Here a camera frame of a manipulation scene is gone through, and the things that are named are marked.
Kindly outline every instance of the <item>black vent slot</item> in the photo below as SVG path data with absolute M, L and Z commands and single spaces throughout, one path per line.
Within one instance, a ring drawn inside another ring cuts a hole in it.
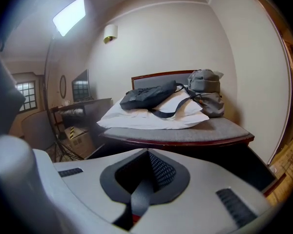
M 75 174 L 79 174 L 82 173 L 83 170 L 80 168 L 74 168 L 74 169 L 69 169 L 69 170 L 65 170 L 65 171 L 59 171 L 59 175 L 61 177 L 67 177 L 67 176 L 71 176 L 71 175 L 75 175 Z
M 221 189 L 216 194 L 239 228 L 257 218 L 231 189 Z

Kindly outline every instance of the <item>chair backrest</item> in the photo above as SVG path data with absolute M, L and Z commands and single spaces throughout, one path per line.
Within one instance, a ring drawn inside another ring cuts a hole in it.
M 24 139 L 34 149 L 46 150 L 55 141 L 46 111 L 32 114 L 21 122 Z

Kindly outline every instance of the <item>tripod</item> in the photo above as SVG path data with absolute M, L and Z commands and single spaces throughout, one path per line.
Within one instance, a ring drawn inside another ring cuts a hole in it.
M 55 146 L 54 146 L 54 162 L 56 162 L 57 147 L 59 147 L 59 150 L 61 152 L 61 157 L 60 157 L 59 162 L 62 161 L 64 156 L 68 156 L 71 160 L 73 160 L 73 158 L 81 160 L 81 159 L 83 159 L 81 156 L 79 156 L 78 154 L 74 153 L 71 148 L 68 148 L 66 145 L 64 145 L 59 140 L 58 135 L 57 135 L 57 133 L 56 133 L 56 131 L 54 129 L 53 122 L 51 120 L 51 113 L 50 113 L 49 106 L 48 106 L 48 86 L 47 86 L 48 81 L 49 81 L 50 72 L 48 73 L 48 77 L 47 77 L 47 80 L 46 80 L 46 69 L 47 69 L 50 50 L 51 50 L 51 47 L 53 46 L 54 39 L 55 39 L 55 37 L 53 36 L 51 41 L 50 41 L 49 47 L 48 47 L 48 52 L 47 52 L 47 56 L 46 56 L 45 63 L 44 63 L 44 73 L 43 73 L 43 101 L 44 101 L 44 107 L 45 107 L 45 110 L 47 112 L 47 116 L 48 116 L 49 124 L 51 126 L 52 134 L 53 134 L 53 136 L 55 138 L 55 141 L 54 141 L 54 144 L 55 144 Z

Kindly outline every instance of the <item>oval mirror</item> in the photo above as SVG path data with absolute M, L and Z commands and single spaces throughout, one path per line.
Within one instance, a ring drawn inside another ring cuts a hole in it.
M 65 76 L 61 76 L 60 79 L 60 94 L 62 98 L 66 96 L 66 79 Z

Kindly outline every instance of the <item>bed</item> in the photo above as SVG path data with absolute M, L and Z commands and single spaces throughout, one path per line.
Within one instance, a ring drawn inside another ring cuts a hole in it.
M 158 86 L 170 80 L 187 85 L 193 71 L 132 77 L 132 89 Z M 194 127 L 178 130 L 109 128 L 101 137 L 110 150 L 117 152 L 155 148 L 216 163 L 261 191 L 266 191 L 275 180 L 266 165 L 248 147 L 254 135 L 225 117 L 210 118 Z

